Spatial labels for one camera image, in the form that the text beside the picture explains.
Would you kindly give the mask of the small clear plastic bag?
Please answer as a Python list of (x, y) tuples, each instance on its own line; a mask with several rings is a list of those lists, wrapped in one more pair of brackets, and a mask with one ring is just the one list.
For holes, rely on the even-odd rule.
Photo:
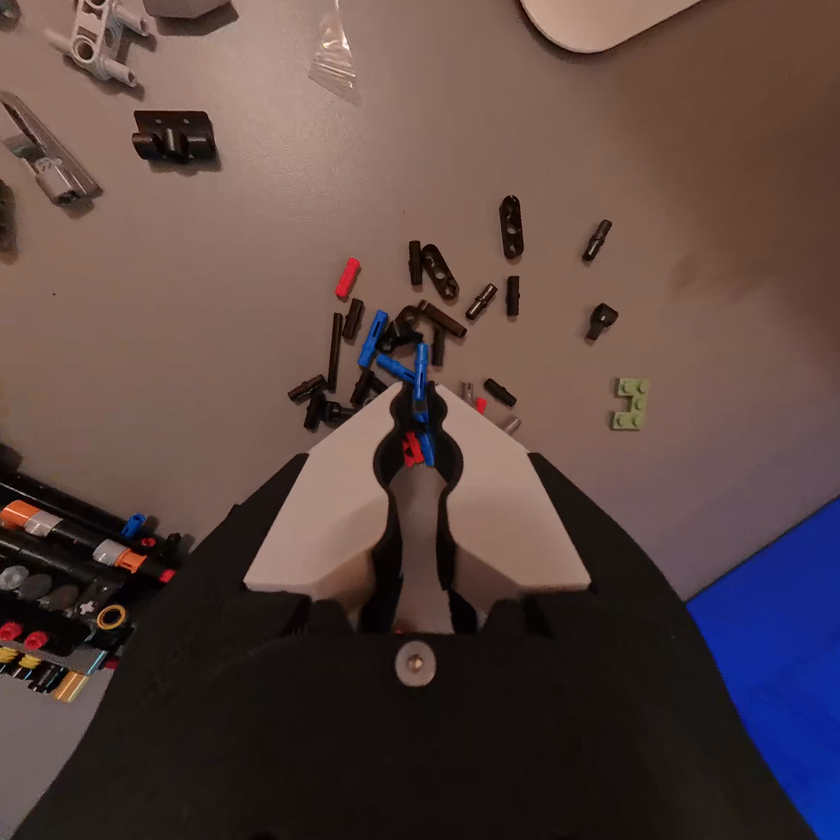
[(361, 104), (354, 56), (343, 24), (340, 1), (318, 2), (318, 42), (308, 77), (355, 106)]

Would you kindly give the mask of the dark grey lego panel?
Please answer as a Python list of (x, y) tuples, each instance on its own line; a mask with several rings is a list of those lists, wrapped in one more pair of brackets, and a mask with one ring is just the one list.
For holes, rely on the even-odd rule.
[(56, 136), (14, 94), (1, 92), (1, 142), (24, 161), (39, 188), (59, 207), (92, 201), (100, 185)]

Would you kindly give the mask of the black thin lego liftarm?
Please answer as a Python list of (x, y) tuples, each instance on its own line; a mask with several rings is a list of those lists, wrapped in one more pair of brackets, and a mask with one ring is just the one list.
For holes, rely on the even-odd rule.
[(455, 301), (459, 296), (459, 284), (439, 248), (433, 244), (423, 246), (421, 259), (440, 297), (447, 302)]
[(513, 261), (522, 256), (524, 250), (522, 210), (517, 196), (505, 196), (499, 205), (500, 236), (503, 254)]

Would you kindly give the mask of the blue box lid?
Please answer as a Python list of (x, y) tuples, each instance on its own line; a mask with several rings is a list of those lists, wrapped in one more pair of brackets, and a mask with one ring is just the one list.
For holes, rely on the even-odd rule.
[(765, 762), (839, 838), (839, 500), (687, 603)]

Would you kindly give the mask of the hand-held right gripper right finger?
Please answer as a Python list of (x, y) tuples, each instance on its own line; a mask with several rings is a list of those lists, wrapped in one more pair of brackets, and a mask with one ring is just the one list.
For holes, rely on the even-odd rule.
[(500, 601), (584, 592), (590, 573), (529, 451), (443, 385), (428, 387), (437, 504), (437, 577), (456, 634)]

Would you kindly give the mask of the pile of black lego pins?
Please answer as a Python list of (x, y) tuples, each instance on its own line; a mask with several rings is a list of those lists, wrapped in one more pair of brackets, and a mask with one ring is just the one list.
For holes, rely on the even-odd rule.
[[(424, 281), (424, 267), (421, 259), (421, 243), (419, 240), (411, 240), (408, 243), (408, 268), (413, 287), (421, 287)], [(497, 294), (497, 287), (489, 284), (474, 300), (467, 310), (465, 317), (471, 322), (487, 308), (490, 301)], [(506, 308), (507, 315), (515, 318), (519, 315), (520, 301), (520, 278), (510, 276), (506, 286)], [(364, 314), (364, 303), (361, 299), (353, 298), (350, 302), (350, 309), (344, 316), (341, 312), (335, 312), (332, 317), (331, 344), (329, 355), (328, 374), (319, 374), (311, 377), (303, 383), (291, 389), (289, 398), (294, 403), (301, 403), (309, 399), (307, 417), (304, 427), (309, 430), (317, 430), (320, 423), (341, 425), (347, 419), (354, 416), (356, 410), (369, 392), (374, 396), (384, 393), (385, 386), (377, 379), (375, 373), (369, 369), (361, 369), (360, 379), (357, 381), (355, 390), (351, 397), (354, 406), (352, 410), (337, 402), (326, 400), (325, 392), (334, 393), (340, 367), (340, 351), (343, 342), (355, 340), (362, 324)], [(447, 335), (457, 339), (466, 336), (467, 329), (464, 325), (453, 320), (442, 309), (437, 308), (433, 303), (425, 299), (420, 300), (416, 305), (406, 306), (394, 319), (389, 319), (388, 325), (382, 335), (379, 344), (379, 353), (393, 356), (395, 350), (401, 347), (413, 346), (415, 351), (420, 342), (424, 342), (424, 336), (417, 330), (419, 319), (426, 319), (434, 328), (434, 339), (429, 345), (429, 365), (442, 366), (445, 360), (445, 342)]]

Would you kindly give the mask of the light grey lego pin connector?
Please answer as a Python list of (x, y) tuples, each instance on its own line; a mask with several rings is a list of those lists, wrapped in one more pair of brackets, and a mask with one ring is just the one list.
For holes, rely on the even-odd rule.
[(121, 2), (78, 1), (70, 35), (45, 28), (44, 36), (54, 49), (96, 79), (135, 88), (136, 76), (117, 60), (126, 29), (143, 38), (151, 33), (149, 19), (131, 12)]

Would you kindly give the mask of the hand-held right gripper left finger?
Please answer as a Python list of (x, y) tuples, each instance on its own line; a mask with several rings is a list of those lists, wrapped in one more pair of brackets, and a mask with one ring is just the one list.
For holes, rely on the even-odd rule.
[(405, 386), (393, 384), (316, 444), (245, 574), (252, 592), (333, 600), (388, 632), (403, 588), (391, 483), (403, 468)]

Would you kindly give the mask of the light green lego plate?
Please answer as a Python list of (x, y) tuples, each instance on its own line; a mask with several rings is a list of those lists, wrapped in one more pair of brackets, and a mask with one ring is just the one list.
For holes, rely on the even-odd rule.
[(614, 431), (639, 431), (644, 426), (650, 393), (650, 380), (622, 377), (616, 380), (615, 396), (623, 400), (623, 410), (612, 413), (610, 426)]

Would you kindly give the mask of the white monitor stand base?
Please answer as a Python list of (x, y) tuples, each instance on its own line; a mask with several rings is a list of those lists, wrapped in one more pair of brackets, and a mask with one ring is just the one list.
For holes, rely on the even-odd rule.
[(552, 44), (580, 55), (619, 46), (697, 5), (697, 1), (520, 1)]

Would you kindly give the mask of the black lego plate with clip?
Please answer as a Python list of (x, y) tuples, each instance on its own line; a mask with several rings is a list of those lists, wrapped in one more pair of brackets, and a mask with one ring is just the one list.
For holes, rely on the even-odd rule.
[(132, 145), (145, 161), (179, 165), (217, 159), (214, 126), (200, 110), (135, 110)]

